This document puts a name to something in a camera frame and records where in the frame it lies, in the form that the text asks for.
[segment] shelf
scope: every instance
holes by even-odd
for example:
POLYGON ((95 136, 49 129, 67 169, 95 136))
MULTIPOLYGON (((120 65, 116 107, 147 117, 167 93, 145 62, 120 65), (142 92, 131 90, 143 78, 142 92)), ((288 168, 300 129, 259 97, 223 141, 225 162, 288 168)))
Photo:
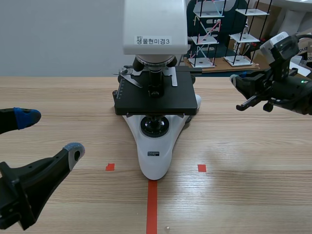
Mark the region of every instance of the shelf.
POLYGON ((193 12, 199 18, 219 18, 222 16, 222 11, 224 8, 225 0, 214 0, 214 1, 204 1, 203 3, 199 1, 195 7, 193 12))
POLYGON ((192 37, 192 40, 195 43, 195 45, 219 44, 219 42, 217 42, 216 39, 214 39, 214 37, 212 37, 212 36, 206 36, 205 39, 203 40, 204 37, 205 36, 200 36, 198 39, 198 43, 197 43, 197 37, 192 37))
POLYGON ((209 11, 209 12, 202 12, 200 16, 200 12, 194 12, 199 18, 222 18, 224 16, 220 15, 217 11, 209 11))
POLYGON ((236 56, 235 63, 233 65, 233 60, 235 56, 227 56, 224 57, 224 59, 232 66, 232 67, 238 67, 238 66, 251 66, 253 63, 250 63, 250 60, 247 60, 244 56, 238 55, 236 56))
POLYGON ((241 33, 237 33, 237 34, 230 35, 230 37, 233 38, 234 40, 236 40, 238 43, 259 42, 259 40, 257 38, 253 37, 250 34, 243 35, 242 39, 239 40, 240 35, 241 35, 241 33))
POLYGON ((196 68, 213 68, 213 63, 208 59, 208 58, 197 58, 196 59, 196 64, 195 63, 195 58, 189 58, 188 59, 192 67, 196 68))
POLYGON ((236 9, 237 12, 245 15, 245 16, 266 16, 269 15, 267 12, 260 11, 259 9, 248 9, 247 13, 246 9, 236 9))

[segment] white microscope base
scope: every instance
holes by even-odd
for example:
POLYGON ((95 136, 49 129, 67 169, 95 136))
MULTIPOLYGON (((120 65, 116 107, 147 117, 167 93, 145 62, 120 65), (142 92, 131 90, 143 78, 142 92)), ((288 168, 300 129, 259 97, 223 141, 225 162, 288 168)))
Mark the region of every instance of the white microscope base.
MULTIPOLYGON (((196 95, 197 109, 200 108, 201 97, 196 95)), ((127 124, 136 140, 137 154, 143 174, 151 180, 161 179, 168 171, 172 150, 176 140, 189 116, 166 116, 169 120, 169 130, 166 135, 152 138, 141 130, 141 121, 145 116, 126 117, 127 124)))

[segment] red tape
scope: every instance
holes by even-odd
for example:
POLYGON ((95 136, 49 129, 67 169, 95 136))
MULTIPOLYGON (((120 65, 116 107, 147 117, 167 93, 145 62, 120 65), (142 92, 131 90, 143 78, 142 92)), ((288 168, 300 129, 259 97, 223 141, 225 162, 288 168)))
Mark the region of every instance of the red tape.
POLYGON ((157 234, 157 180, 148 181, 146 234, 157 234))
POLYGON ((206 165, 205 164, 199 164, 198 165, 198 172, 207 172, 206 165))
POLYGON ((107 172, 113 172, 115 170, 115 164, 114 163, 109 163, 107 167, 105 168, 105 171, 107 172))

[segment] blue gripper fingertip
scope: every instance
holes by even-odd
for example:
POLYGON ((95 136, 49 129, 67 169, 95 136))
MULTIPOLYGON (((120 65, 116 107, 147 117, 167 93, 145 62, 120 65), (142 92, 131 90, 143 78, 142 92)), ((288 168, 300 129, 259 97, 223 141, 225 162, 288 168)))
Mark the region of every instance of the blue gripper fingertip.
POLYGON ((37 110, 22 108, 13 108, 18 129, 24 129, 38 123, 41 119, 41 113, 37 110))

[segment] black microscope stage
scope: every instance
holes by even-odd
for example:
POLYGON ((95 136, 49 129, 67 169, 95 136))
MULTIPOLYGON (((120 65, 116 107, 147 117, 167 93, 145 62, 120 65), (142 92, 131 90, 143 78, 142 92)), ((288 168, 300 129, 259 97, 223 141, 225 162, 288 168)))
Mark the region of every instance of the black microscope stage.
POLYGON ((143 71, 140 76, 131 78, 143 88, 121 78, 115 98, 116 115, 196 115, 197 101, 191 73, 186 69, 176 67, 176 87, 172 86, 171 76, 163 76, 164 95, 158 98, 149 96, 149 72, 143 71))

